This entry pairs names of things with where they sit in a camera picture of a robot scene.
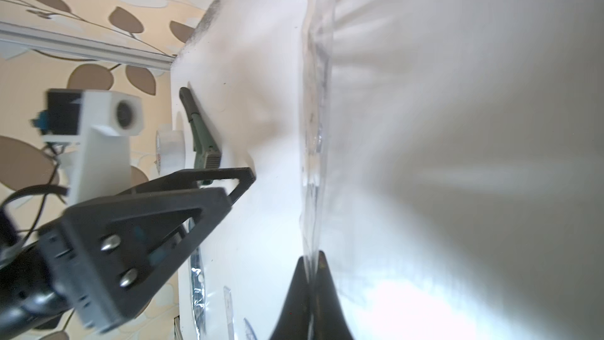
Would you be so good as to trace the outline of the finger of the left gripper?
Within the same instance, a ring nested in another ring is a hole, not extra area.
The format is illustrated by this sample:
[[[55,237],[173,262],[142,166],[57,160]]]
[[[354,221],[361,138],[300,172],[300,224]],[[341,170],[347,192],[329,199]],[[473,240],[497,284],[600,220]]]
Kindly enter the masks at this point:
[[[214,169],[183,169],[175,173],[150,180],[143,184],[125,190],[120,195],[133,195],[170,190],[200,188],[202,183],[215,180],[237,180],[238,185],[229,193],[231,203],[236,203],[242,195],[254,184],[256,175],[250,167],[245,168],[214,168]]]

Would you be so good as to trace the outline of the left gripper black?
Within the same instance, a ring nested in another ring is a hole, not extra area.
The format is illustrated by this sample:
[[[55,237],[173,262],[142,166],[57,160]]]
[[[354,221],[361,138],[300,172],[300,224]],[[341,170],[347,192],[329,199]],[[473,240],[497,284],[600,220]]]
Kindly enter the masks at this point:
[[[135,319],[231,206],[223,188],[72,206],[1,270],[2,335],[20,335],[70,309],[101,333]]]

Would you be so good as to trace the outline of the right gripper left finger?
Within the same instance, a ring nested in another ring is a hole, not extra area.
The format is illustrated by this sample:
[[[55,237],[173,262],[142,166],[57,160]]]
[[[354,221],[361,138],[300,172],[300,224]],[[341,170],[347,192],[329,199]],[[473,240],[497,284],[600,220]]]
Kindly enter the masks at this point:
[[[310,287],[305,259],[300,257],[270,340],[307,340],[310,319]]]

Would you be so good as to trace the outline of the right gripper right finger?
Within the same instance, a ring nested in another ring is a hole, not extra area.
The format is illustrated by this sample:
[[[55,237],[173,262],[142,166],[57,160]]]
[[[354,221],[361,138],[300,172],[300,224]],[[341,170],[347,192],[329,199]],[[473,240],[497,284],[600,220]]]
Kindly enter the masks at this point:
[[[318,253],[318,267],[312,286],[312,316],[314,339],[353,340],[323,251]]]

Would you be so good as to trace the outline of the clear protractor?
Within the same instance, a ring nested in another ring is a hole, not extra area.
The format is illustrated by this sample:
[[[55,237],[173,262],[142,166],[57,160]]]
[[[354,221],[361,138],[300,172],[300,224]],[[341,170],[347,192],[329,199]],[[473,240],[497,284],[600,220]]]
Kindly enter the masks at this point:
[[[244,327],[245,327],[245,339],[246,340],[257,340],[256,333],[253,330],[252,324],[248,321],[247,318],[243,319]]]

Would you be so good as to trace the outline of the blue ruler set pouch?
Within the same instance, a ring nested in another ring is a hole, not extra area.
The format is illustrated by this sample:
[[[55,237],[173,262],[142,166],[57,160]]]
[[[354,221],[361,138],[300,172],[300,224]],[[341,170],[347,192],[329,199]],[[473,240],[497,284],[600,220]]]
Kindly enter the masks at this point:
[[[189,257],[190,294],[193,311],[193,323],[197,339],[205,339],[206,331],[206,291],[204,265],[200,249],[197,247]]]

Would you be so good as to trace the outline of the clear straight ruler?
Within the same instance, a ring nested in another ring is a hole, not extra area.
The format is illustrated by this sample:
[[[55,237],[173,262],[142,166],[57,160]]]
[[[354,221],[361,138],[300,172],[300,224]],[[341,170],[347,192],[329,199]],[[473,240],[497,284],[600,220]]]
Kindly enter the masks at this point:
[[[234,308],[232,302],[231,289],[228,286],[223,287],[224,306],[226,312],[226,328],[229,340],[236,340],[236,330],[234,326]]]

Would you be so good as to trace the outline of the clear tape roll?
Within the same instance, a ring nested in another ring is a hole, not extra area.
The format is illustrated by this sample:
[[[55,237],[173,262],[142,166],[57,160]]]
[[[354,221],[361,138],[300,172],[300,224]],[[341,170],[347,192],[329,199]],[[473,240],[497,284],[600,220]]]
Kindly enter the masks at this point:
[[[156,166],[159,176],[166,176],[185,168],[185,138],[181,130],[162,124],[156,133]]]

